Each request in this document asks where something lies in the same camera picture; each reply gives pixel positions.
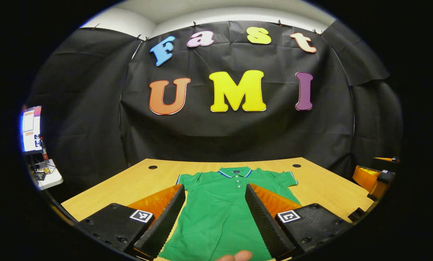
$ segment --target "polo shirt collar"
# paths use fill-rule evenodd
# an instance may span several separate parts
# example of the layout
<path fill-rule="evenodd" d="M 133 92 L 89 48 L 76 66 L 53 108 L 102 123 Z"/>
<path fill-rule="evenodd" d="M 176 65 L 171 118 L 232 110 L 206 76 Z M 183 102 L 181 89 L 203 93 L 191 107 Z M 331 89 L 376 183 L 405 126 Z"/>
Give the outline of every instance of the polo shirt collar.
<path fill-rule="evenodd" d="M 252 170 L 250 167 L 222 167 L 218 172 L 227 178 L 232 178 L 235 175 L 248 177 L 252 173 Z"/>

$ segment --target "screw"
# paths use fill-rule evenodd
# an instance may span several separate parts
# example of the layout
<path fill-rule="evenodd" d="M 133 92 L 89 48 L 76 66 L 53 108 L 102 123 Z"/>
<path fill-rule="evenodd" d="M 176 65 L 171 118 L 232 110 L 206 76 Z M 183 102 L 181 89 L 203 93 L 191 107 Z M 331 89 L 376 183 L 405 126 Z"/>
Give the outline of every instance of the screw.
<path fill-rule="evenodd" d="M 122 242 L 122 243 L 128 243 L 128 240 L 127 239 L 125 239 L 125 238 L 122 238 L 122 237 L 120 237 L 120 236 L 117 236 L 117 240 L 118 241 L 120 241 L 120 242 Z"/>

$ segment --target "white ceiling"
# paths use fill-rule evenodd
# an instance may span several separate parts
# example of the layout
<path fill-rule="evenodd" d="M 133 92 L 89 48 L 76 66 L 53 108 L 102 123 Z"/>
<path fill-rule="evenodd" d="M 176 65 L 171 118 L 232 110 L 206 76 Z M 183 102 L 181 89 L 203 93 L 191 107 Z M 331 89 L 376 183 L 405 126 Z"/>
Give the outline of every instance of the white ceiling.
<path fill-rule="evenodd" d="M 159 24 L 189 13 L 223 7 L 260 7 L 295 13 L 330 25 L 335 18 L 301 0 L 126 0 L 114 7 L 129 10 Z"/>

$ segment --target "green polo shirt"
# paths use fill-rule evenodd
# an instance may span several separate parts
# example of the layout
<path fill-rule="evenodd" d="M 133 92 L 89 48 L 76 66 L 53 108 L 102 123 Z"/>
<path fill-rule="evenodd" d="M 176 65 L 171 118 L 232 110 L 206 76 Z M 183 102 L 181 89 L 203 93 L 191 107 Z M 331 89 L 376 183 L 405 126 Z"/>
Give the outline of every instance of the green polo shirt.
<path fill-rule="evenodd" d="M 300 204 L 288 188 L 299 183 L 291 171 L 222 167 L 180 175 L 176 183 L 188 195 L 177 228 L 159 254 L 170 261 L 213 261 L 240 250 L 251 251 L 251 261 L 272 259 L 245 201 L 248 183 Z"/>

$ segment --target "red bottle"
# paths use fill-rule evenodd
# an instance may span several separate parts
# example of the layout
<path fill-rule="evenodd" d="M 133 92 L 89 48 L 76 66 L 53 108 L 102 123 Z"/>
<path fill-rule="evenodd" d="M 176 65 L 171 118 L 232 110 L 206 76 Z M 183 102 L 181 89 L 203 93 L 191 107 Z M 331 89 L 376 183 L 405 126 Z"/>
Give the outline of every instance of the red bottle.
<path fill-rule="evenodd" d="M 46 145 L 44 145 L 44 141 L 42 141 L 42 136 L 39 136 L 39 140 L 41 141 L 41 147 L 42 147 L 42 158 L 47 161 L 49 160 L 49 157 L 47 156 L 46 151 Z"/>

